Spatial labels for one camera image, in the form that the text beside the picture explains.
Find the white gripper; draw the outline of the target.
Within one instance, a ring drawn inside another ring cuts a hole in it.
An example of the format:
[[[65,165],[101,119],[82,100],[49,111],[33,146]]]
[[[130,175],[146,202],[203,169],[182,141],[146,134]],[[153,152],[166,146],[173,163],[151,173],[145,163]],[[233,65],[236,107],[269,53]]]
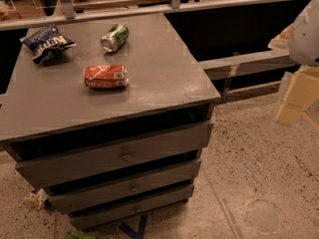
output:
[[[276,112],[275,121],[284,125],[297,122],[319,99],[319,0],[311,0],[295,19],[289,56],[302,66],[291,76]]]

